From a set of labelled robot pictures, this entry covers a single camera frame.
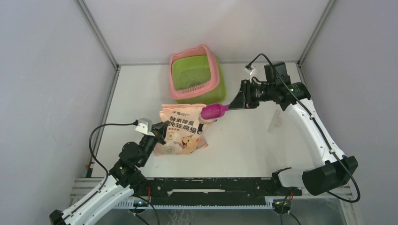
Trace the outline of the cat litter bag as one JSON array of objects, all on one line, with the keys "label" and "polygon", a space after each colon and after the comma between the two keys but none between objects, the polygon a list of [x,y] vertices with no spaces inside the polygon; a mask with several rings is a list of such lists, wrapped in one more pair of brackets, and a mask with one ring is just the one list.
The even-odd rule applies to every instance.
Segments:
[{"label": "cat litter bag", "polygon": [[157,144],[154,153],[160,155],[189,155],[206,148],[205,130],[216,120],[201,117],[206,104],[162,105],[159,112],[163,122],[168,122],[165,144]]}]

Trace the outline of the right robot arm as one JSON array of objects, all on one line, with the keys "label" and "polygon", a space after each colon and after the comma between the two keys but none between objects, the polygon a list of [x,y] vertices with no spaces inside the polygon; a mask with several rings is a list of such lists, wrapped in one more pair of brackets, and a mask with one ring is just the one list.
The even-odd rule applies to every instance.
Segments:
[{"label": "right robot arm", "polygon": [[244,69],[251,77],[240,82],[239,91],[229,103],[229,109],[255,109],[262,102],[275,103],[293,121],[312,161],[312,166],[286,166],[273,172],[272,191],[284,195],[291,187],[305,188],[312,195],[328,193],[338,197],[332,190],[349,181],[359,191],[353,176],[358,168],[357,159],[347,156],[335,143],[319,118],[307,87],[301,81],[291,79],[286,64],[265,65],[264,81],[256,77],[252,62],[246,64]]}]

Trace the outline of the pink green litter box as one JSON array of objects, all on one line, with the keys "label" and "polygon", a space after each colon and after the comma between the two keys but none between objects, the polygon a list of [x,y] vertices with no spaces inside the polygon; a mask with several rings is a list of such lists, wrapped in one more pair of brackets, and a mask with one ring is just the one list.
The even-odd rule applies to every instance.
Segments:
[{"label": "pink green litter box", "polygon": [[206,45],[170,57],[168,89],[179,104],[210,105],[227,96],[221,64]]}]

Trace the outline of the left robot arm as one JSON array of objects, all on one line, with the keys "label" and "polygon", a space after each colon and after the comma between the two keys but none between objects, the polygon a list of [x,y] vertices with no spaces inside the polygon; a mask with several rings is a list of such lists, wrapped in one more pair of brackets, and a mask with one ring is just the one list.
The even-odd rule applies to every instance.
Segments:
[{"label": "left robot arm", "polygon": [[141,118],[132,125],[143,135],[140,142],[125,143],[105,178],[77,203],[63,211],[54,210],[49,216],[51,224],[94,225],[123,200],[146,191],[147,179],[140,168],[145,166],[157,144],[166,143],[169,121],[152,124]]}]

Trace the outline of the magenta plastic scoop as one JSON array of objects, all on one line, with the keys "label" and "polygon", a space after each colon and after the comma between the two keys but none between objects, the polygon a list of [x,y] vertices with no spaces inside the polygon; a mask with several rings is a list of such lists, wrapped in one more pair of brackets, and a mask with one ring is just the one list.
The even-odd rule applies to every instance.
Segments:
[{"label": "magenta plastic scoop", "polygon": [[204,107],[200,113],[200,116],[204,120],[213,120],[223,117],[228,110],[229,105],[216,103]]}]

